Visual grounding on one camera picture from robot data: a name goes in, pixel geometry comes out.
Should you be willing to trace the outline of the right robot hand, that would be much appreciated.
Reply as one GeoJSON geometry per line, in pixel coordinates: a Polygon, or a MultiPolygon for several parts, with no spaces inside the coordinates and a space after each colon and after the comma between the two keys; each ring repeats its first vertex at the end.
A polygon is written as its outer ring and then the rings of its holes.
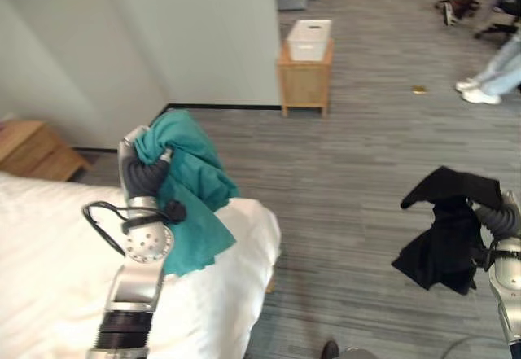
{"type": "Polygon", "coordinates": [[[513,191],[502,195],[502,205],[498,210],[479,205],[475,214],[479,222],[496,240],[520,238],[520,206],[513,191]]]}

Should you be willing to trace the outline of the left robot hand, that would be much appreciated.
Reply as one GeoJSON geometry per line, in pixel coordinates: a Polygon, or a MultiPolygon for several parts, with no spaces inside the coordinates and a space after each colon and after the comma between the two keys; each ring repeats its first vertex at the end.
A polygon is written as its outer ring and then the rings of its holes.
{"type": "Polygon", "coordinates": [[[149,129],[139,125],[120,140],[117,148],[120,184],[127,200],[155,198],[169,172],[173,156],[171,148],[167,147],[152,164],[145,164],[138,157],[135,143],[149,129]]]}

